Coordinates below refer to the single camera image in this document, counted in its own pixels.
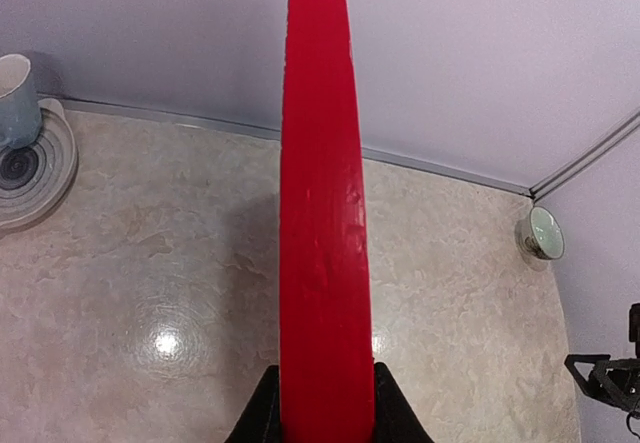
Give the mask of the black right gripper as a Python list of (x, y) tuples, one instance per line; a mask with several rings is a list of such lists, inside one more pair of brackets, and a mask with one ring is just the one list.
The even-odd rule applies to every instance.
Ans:
[[(632, 416), (638, 416), (639, 359), (611, 361), (610, 359), (609, 354), (569, 354), (565, 358), (564, 365), (585, 396), (608, 406), (615, 405)], [(613, 384), (611, 395), (596, 377), (595, 369), (598, 362), (609, 362), (610, 368), (607, 370), (607, 376)], [(578, 363), (592, 366), (587, 378), (577, 368)]]

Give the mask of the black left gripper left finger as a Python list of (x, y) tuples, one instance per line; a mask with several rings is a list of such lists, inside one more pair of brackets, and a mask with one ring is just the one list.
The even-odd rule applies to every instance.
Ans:
[(280, 443), (279, 367), (263, 373), (225, 443)]

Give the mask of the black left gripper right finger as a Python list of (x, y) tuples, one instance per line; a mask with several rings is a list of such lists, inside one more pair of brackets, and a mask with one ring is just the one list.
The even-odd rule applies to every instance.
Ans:
[(374, 364), (377, 443), (433, 443), (386, 364)]

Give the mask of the red wooden picture frame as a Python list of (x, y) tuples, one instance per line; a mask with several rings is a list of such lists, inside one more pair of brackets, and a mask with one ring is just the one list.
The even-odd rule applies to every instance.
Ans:
[(289, 0), (280, 166), (287, 442), (368, 442), (372, 317), (347, 0)]

